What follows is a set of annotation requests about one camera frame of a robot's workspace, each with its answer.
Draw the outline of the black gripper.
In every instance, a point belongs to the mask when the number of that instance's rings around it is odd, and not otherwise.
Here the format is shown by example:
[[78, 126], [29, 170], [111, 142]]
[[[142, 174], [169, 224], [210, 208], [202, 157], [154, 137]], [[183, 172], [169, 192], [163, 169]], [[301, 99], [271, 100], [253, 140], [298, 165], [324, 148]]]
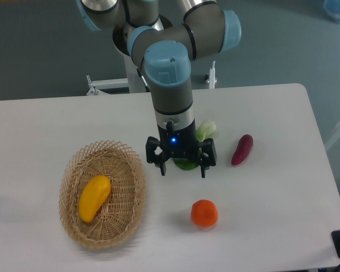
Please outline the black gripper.
[[146, 160], [160, 169], [161, 175], [166, 174], [166, 161], [175, 159], [195, 159], [201, 167], [201, 176], [205, 178], [206, 171], [216, 166], [217, 154], [212, 138], [202, 142], [196, 139], [195, 118], [178, 127], [175, 119], [167, 119], [158, 123], [159, 139], [148, 137], [146, 142]]

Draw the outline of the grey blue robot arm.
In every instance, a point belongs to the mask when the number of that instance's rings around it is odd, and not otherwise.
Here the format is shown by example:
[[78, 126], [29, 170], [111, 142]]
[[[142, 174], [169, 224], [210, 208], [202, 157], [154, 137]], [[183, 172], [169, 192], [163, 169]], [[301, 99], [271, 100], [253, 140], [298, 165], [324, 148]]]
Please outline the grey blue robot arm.
[[158, 1], [78, 1], [92, 30], [113, 27], [117, 49], [129, 57], [152, 97], [159, 137], [146, 142], [146, 159], [166, 172], [166, 161], [188, 159], [202, 172], [216, 164], [212, 138], [198, 140], [193, 113], [191, 62], [230, 50], [241, 23], [216, 1], [179, 1], [183, 23], [160, 15]]

